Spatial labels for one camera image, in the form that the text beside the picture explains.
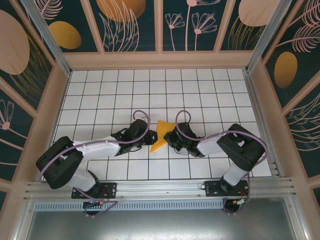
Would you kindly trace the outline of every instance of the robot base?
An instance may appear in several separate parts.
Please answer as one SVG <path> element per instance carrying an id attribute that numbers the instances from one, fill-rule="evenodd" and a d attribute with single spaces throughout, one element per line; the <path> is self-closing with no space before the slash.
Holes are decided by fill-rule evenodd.
<path id="1" fill-rule="evenodd" d="M 245 194 L 248 195 L 248 182 L 247 180 L 241 180 L 234 189 L 232 189 L 229 193 L 226 193 L 222 190 L 221 182 L 217 181 L 205 181 L 204 187 L 202 188 L 205 190 L 205 195 L 207 197 L 226 197 L 226 196 L 233 196 L 233 197 L 241 197 L 241 191 L 238 189 L 240 188 Z"/>
<path id="2" fill-rule="evenodd" d="M 102 182 L 100 191 L 96 196 L 91 196 L 95 199 L 115 199 L 117 193 L 117 183 L 116 182 Z M 72 199 L 88 199 L 78 192 L 75 188 L 72 189 L 71 194 Z"/>

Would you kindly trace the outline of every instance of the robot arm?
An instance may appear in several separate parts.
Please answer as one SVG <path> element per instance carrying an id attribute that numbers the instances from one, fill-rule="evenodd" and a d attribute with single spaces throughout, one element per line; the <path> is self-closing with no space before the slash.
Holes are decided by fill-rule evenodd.
<path id="1" fill-rule="evenodd" d="M 200 139 L 190 128 L 187 122 L 178 124 L 180 131 L 193 139 Z M 228 131 L 242 132 L 251 136 L 252 133 L 247 131 L 239 124 L 233 124 Z M 250 172 L 262 155 L 265 153 L 264 147 L 260 142 L 250 136 L 243 134 L 227 133 L 217 137 L 204 139 L 201 141 L 190 140 L 184 137 L 175 127 L 173 131 L 168 132 L 164 139 L 168 144 L 180 151 L 186 148 L 193 157 L 204 157 L 216 152 L 225 152 L 233 161 L 227 172 L 220 179 L 220 188 L 226 193 L 230 193 L 240 180 Z"/>
<path id="2" fill-rule="evenodd" d="M 132 148 L 140 149 L 143 145 L 152 145 L 157 140 L 157 133 L 149 130 L 147 134 L 139 141 L 129 142 L 140 137 L 147 128 L 147 123 L 142 119 L 135 120 L 129 128 L 124 128 L 111 136 L 101 139 L 101 143 L 86 146 L 85 141 L 71 141 L 67 136 L 61 137 L 55 142 L 36 162 L 37 168 L 42 169 L 63 150 L 83 144 L 81 147 L 70 150 L 68 153 L 60 156 L 44 172 L 43 176 L 52 189 L 58 189 L 62 186 L 71 186 L 79 188 L 89 195 L 94 196 L 99 191 L 100 182 L 91 172 L 83 170 L 82 165 L 87 161 L 99 159 L 101 157 L 113 157 L 126 154 Z"/>

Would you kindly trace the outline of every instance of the orange foam piece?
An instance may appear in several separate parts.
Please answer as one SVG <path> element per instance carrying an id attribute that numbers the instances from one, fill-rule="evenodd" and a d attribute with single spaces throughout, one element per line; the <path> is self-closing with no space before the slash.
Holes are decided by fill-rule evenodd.
<path id="1" fill-rule="evenodd" d="M 164 139 L 166 133 L 171 132 L 175 128 L 176 124 L 159 120 L 158 124 L 156 125 L 156 133 L 158 135 L 158 140 L 151 146 L 150 153 L 154 152 L 158 148 L 165 145 L 167 142 Z"/>

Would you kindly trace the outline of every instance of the vent slot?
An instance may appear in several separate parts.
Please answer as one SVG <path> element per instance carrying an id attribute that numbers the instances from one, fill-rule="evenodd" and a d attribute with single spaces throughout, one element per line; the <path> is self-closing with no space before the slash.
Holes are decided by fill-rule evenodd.
<path id="1" fill-rule="evenodd" d="M 112 203 L 89 207 L 88 211 L 105 210 Z M 84 202 L 37 202 L 35 212 L 77 212 L 83 211 Z M 222 209 L 222 199 L 203 200 L 157 200 L 157 201 L 120 201 L 110 211 L 144 211 L 144 210 L 195 210 Z"/>

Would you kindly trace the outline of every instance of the white grid mat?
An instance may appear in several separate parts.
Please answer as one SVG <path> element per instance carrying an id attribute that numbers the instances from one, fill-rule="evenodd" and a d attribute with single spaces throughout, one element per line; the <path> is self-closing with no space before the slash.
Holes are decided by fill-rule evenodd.
<path id="1" fill-rule="evenodd" d="M 141 109 L 158 120 L 174 123 L 185 109 L 197 136 L 227 130 L 233 123 L 260 137 L 241 69 L 151 69 L 73 71 L 53 141 L 101 139 L 127 128 L 132 113 Z M 185 120 L 181 114 L 180 121 Z M 204 158 L 177 154 L 164 145 L 150 153 L 137 152 L 93 159 L 81 166 L 100 180 L 220 178 L 230 166 L 224 152 Z M 267 161 L 252 177 L 271 177 Z"/>

